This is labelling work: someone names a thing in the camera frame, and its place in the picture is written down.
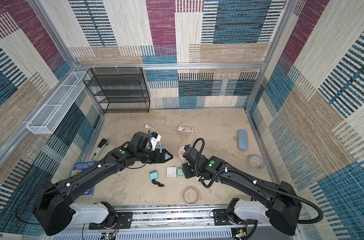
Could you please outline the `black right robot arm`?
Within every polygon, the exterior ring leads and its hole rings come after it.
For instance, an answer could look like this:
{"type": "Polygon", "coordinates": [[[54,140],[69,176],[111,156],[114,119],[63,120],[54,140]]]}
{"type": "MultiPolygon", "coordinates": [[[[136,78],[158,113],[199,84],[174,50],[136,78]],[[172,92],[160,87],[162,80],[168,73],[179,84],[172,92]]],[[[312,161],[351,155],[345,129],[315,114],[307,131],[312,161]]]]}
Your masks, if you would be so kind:
{"type": "Polygon", "coordinates": [[[282,181],[280,184],[261,180],[249,175],[226,161],[212,156],[206,158],[202,152],[205,140],[199,138],[201,148],[185,145],[182,157],[185,178],[195,177],[206,189],[214,183],[233,187],[259,202],[261,207],[252,208],[246,201],[233,198],[227,208],[227,217],[233,224],[246,220],[269,220],[271,226],[283,234],[293,236],[298,224],[316,224],[324,218],[322,209],[299,197],[293,187],[282,181]]]}

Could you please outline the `green plug adapter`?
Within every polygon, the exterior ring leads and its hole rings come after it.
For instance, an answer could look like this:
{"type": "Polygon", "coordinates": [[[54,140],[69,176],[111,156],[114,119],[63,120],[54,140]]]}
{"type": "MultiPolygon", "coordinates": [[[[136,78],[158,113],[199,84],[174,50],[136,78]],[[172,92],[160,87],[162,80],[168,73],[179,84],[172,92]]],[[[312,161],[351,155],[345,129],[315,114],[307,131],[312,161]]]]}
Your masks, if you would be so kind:
{"type": "Polygon", "coordinates": [[[180,177],[184,177],[184,176],[185,176],[185,174],[184,174],[184,172],[183,172],[183,168],[182,168],[182,167],[178,167],[177,174],[178,174],[178,176],[180,176],[180,177]]]}

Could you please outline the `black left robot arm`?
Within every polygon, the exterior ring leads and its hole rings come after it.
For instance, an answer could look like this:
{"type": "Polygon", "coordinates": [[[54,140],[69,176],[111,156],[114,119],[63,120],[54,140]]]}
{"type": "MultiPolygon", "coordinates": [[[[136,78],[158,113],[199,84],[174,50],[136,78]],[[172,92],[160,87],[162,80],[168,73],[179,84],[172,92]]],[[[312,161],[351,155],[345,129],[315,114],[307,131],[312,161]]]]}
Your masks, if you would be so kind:
{"type": "Polygon", "coordinates": [[[50,181],[42,184],[36,193],[33,215],[46,235],[56,235],[70,225],[76,215],[70,205],[86,190],[136,161],[143,164],[163,164],[173,157],[165,149],[130,150],[129,147],[117,147],[79,174],[55,184],[50,181]]]}

